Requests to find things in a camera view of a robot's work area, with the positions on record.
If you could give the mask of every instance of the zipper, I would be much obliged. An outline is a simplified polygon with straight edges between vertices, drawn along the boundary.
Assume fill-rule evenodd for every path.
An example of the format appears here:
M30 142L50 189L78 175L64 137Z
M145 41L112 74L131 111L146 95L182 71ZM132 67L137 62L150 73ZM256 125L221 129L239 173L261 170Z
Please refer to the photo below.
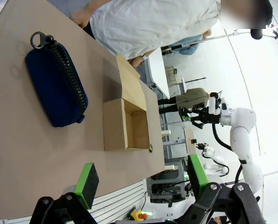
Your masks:
M49 49L49 51L53 54L53 56L56 58L61 68L63 69L66 80L68 81L72 91L74 92L79 102L81 118L86 109L85 93L81 81L76 70L73 68L73 62L64 47L56 41L53 42L51 42L50 44L46 44L45 47Z

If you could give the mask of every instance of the open cardboard box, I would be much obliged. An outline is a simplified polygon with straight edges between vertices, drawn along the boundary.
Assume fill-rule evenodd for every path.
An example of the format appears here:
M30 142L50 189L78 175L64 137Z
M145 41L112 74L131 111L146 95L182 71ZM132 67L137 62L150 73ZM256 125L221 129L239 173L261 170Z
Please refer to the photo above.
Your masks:
M139 75L122 57L117 57L122 94L103 104L105 151L149 149L145 95Z

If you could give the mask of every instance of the hand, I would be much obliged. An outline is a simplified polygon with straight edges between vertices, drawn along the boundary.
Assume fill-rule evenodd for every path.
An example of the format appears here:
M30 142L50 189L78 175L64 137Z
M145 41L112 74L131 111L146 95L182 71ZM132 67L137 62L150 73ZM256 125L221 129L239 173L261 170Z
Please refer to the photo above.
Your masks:
M141 56L138 56L138 57L132 59L130 61L130 64L133 68L137 68L143 61L144 61L144 59Z
M82 8L79 11L71 13L70 19L72 21L74 21L74 23L77 24L79 27L85 28L87 26L91 16L92 16L92 13L90 13L89 9Z

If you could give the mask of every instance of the black cable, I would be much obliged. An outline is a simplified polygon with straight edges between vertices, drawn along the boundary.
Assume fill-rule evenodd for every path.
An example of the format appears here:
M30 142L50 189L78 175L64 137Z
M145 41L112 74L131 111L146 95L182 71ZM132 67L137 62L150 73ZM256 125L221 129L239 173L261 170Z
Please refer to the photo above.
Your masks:
M240 167L238 168L237 173L236 173L236 179L234 180L235 183L238 183L238 178L240 177L242 169L243 169L243 166L240 165Z
M181 181L181 182L178 182L178 183L169 184L169 185L167 185L167 186L165 186L165 187L162 187L161 189L173 187L173 186L175 186L175 185L177 185L177 184L185 183L185 182L188 182L188 181L189 181L189 180L184 180L184 181Z
M172 193L172 194L175 194L173 191L169 191L169 190L162 190L162 191L170 192L170 193Z
M204 158L206 158L206 159L212 159L212 158L210 158L210 157L206 157L205 155L204 155L204 151L201 153L201 155L204 157ZM229 174L229 167L228 166L226 166L226 165L224 165L224 164L221 164L221 163L218 163L217 161L215 161L214 159L212 159L216 164L218 164L218 165L220 165L220 166L223 166L223 167L226 167L227 168L227 173L226 174L223 174L223 175L221 175L220 177L223 177L223 176L226 176L227 174Z
M212 127L213 127L213 133L214 133L214 137L216 139L216 141L223 147L229 149L230 151L232 151L231 147L229 145L227 145L226 143L222 142L219 137L218 137L218 134L217 134L217 130L215 128L215 124L212 124Z
M227 185L231 185L231 184L235 184L236 182L235 181L231 181L231 182L226 182L226 183L224 183L226 186Z
M149 194L150 195L150 199L152 200L153 199L153 195L152 195L152 193L150 193L149 191L147 192L147 194Z
M148 193L148 191L146 191L146 192L144 193L144 203L143 203L143 206L142 206L141 210L143 209L143 207L144 207L144 205L145 205L145 202L146 202L146 193Z
M184 170L188 171L186 161L184 159L181 160L182 166L184 167Z

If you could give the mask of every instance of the bolt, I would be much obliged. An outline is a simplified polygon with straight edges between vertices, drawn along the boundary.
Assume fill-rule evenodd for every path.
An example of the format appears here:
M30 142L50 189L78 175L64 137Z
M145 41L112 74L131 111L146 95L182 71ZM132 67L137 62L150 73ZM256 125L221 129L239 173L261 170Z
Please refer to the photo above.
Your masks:
M212 190L217 190L217 185L215 185L215 184L212 184L211 186L210 186L210 188L212 189Z
M242 191L242 190L243 190L243 186L242 186L242 185L238 185L237 189L238 189L239 191Z
M44 199L43 202L44 202L44 204L48 204L49 200L48 199Z
M67 196L66 196L66 199L67 199L67 200L70 200L70 199L72 199L72 196L71 196L71 195L67 195Z

